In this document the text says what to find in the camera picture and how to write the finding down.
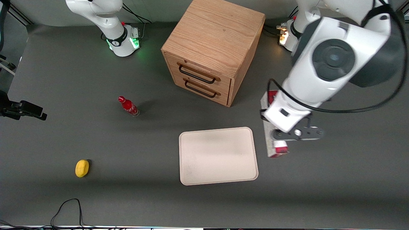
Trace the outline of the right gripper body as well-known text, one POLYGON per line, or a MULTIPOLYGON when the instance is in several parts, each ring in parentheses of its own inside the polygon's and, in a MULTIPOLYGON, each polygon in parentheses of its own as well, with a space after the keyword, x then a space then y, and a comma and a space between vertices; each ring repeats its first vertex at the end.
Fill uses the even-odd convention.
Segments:
POLYGON ((14 120, 20 119, 18 109, 14 107, 14 102, 9 100, 7 93, 4 91, 0 91, 0 116, 14 120))

